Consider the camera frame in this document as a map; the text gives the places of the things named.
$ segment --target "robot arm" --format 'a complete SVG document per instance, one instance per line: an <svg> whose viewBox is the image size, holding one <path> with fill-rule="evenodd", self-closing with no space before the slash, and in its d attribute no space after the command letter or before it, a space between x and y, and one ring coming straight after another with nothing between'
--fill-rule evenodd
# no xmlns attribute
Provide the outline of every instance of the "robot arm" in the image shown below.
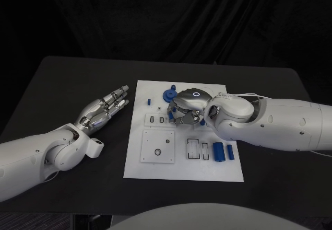
<svg viewBox="0 0 332 230"><path fill-rule="evenodd" d="M123 86L84 108L75 124L0 144L0 202L45 182L58 171L72 169L84 156L100 156L104 144L90 138L128 104Z"/></svg>
<svg viewBox="0 0 332 230"><path fill-rule="evenodd" d="M170 103L186 114L198 111L208 127L227 141L241 140L284 151L332 150L332 106L269 98L250 103L227 93L212 98L195 88L182 91Z"/></svg>

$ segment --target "white platform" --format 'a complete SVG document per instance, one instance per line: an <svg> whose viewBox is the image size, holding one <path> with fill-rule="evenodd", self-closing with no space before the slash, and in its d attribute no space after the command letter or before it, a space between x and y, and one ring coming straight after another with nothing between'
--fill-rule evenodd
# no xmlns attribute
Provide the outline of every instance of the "white platform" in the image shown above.
<svg viewBox="0 0 332 230"><path fill-rule="evenodd" d="M172 84L176 85L178 93L191 88L205 90L212 97L219 92L227 92L225 85L144 80L137 81L130 141L123 177L137 179L244 182L237 143L227 142L219 139L211 128L206 126L201 127L199 124L195 124L193 126L176 126L175 124L167 123L167 103L163 100L163 92L170 89ZM175 113L175 117L179 116L183 116L183 114L178 111ZM144 131L150 130L166 132L143 137ZM153 142L152 144L147 144L152 136L154 137ZM169 141L173 140L175 143L166 143L166 138L169 138ZM199 160L188 159L188 139L199 139L199 146L202 146L202 143L208 143L208 160L204 160L202 157ZM212 148L212 143L215 142L224 143L227 158L224 162L215 162ZM228 158L228 144L232 145L234 161ZM159 156L154 154L154 149L162 150L162 154Z"/></svg>

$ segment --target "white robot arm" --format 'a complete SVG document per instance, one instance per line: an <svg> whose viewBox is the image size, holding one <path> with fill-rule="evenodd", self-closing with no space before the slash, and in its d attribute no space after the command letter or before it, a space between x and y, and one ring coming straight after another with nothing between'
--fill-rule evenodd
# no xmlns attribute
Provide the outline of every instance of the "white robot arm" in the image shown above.
<svg viewBox="0 0 332 230"><path fill-rule="evenodd" d="M84 159L100 156L104 144L90 138L113 115L128 104L123 86L82 110L75 124L55 131L0 144L0 202L48 181L59 171L72 169Z"/></svg>
<svg viewBox="0 0 332 230"><path fill-rule="evenodd" d="M248 102L240 96L217 97L199 90L182 91L169 104L185 113L178 124L195 124L204 116L208 127L227 141L284 151L332 150L332 106L292 99L263 98Z"/></svg>

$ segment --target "black table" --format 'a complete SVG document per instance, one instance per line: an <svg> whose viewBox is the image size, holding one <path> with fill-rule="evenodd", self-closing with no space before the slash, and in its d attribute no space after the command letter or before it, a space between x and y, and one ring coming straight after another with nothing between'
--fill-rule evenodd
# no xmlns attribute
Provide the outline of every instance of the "black table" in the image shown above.
<svg viewBox="0 0 332 230"><path fill-rule="evenodd" d="M0 141L42 134L75 121L87 104L128 85L130 104L94 134L105 147L17 197L7 212L134 215L182 203L225 203L276 215L332 215L332 158L238 141L244 183L123 179L137 80L225 84L230 93L310 100L292 69L68 57L43 59Z"/></svg>

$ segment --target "small blue part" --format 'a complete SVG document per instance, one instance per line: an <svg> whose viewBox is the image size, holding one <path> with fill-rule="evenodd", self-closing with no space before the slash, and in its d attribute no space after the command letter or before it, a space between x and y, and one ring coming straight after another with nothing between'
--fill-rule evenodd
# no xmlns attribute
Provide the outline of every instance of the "small blue part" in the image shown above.
<svg viewBox="0 0 332 230"><path fill-rule="evenodd" d="M167 103L170 103L172 99L176 97L178 93L175 91L176 87L172 85L170 90L166 90L163 93L163 99Z"/></svg>
<svg viewBox="0 0 332 230"><path fill-rule="evenodd" d="M172 112L167 113L167 118L169 118L169 120L175 118Z"/></svg>
<svg viewBox="0 0 332 230"><path fill-rule="evenodd" d="M230 160L234 160L232 145L227 145L227 151L228 151Z"/></svg>
<svg viewBox="0 0 332 230"><path fill-rule="evenodd" d="M202 119L201 122L199 122L201 125L205 125L205 120Z"/></svg>
<svg viewBox="0 0 332 230"><path fill-rule="evenodd" d="M215 161L222 162L225 161L225 151L224 151L224 144L221 142L214 143L214 154L215 154Z"/></svg>

